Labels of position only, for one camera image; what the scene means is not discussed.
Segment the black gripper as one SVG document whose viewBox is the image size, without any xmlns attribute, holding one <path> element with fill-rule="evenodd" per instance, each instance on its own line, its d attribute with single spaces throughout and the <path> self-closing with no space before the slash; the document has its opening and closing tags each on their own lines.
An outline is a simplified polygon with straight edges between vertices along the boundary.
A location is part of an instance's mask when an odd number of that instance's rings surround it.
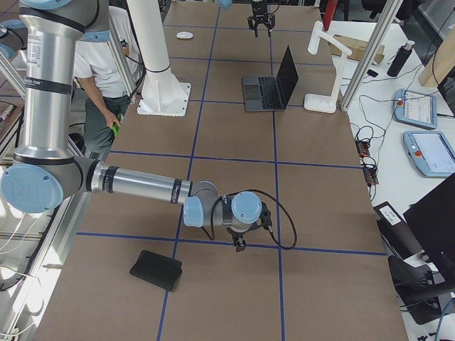
<svg viewBox="0 0 455 341">
<path fill-rule="evenodd" d="M 246 241 L 244 235 L 247 232 L 252 232 L 257 229 L 264 229 L 265 231 L 269 232 L 271 236 L 273 235 L 271 212 L 264 202 L 260 203 L 260 212 L 254 222 L 251 224 L 243 224 L 241 221 L 238 222 L 240 223 L 239 227 L 232 225 L 227 228 L 227 231 L 235 243 L 236 252 L 244 251 L 246 249 Z"/>
<path fill-rule="evenodd" d="M 254 32 L 255 38 L 258 38 L 257 27 L 260 24 L 267 28 L 268 37 L 272 36 L 272 29 L 275 26 L 274 12 L 269 12 L 266 1 L 251 1 L 252 15 L 247 18 L 248 26 Z"/>
</svg>

